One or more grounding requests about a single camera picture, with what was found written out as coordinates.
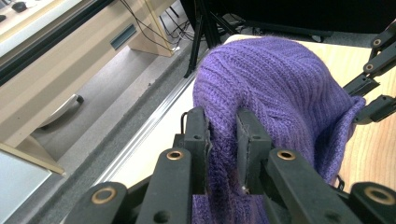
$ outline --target black stand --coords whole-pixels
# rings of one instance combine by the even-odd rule
[[[197,0],[197,19],[195,23],[194,40],[192,42],[190,64],[184,77],[189,77],[192,71],[195,70],[198,60],[198,51],[201,44],[201,37],[203,35],[205,35],[207,46],[210,49],[221,44],[217,24],[230,35],[239,34],[230,23],[228,23],[222,17],[219,17],[215,13],[211,12],[206,1],[207,0]]]

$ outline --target gray carpet floor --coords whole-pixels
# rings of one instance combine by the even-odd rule
[[[186,20],[179,3],[174,9]],[[246,28],[244,34],[251,34]],[[309,36],[267,32],[290,39]],[[334,33],[324,43],[368,48],[374,35]],[[171,59],[124,49],[79,92],[86,99],[34,137],[66,169],[51,175],[7,223],[59,223],[183,78],[191,42]],[[205,52],[202,42],[200,55]]]

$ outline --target wooden table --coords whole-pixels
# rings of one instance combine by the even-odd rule
[[[228,41],[250,36],[235,35]],[[300,42],[314,51],[329,67],[337,82],[344,86],[362,71],[367,62],[369,49],[335,46],[319,43]],[[396,69],[378,78],[382,84],[365,96],[368,102],[379,94],[396,95]],[[192,108],[191,84],[148,135],[135,148],[125,162],[119,162],[117,169],[108,179],[131,187],[151,175],[159,154],[172,147],[174,134],[179,133],[179,120],[183,112]],[[379,123],[358,126],[346,145],[346,155],[340,176],[346,181],[346,191],[355,182],[374,181],[396,190],[396,115]]]

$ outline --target purple cloth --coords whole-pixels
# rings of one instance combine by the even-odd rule
[[[258,117],[276,147],[298,150],[327,183],[337,175],[352,120],[364,107],[332,78],[318,56],[283,38],[219,46],[203,59],[194,106],[210,121],[208,196],[194,196],[194,223],[267,223],[262,197],[245,195],[236,173],[236,112]]]

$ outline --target wheel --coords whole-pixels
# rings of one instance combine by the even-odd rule
[[[84,102],[84,98],[79,95],[76,101],[82,104]]]
[[[324,41],[324,37],[321,36],[321,35],[311,35],[311,37],[312,37],[312,39],[314,39],[318,43],[323,43],[323,41]]]

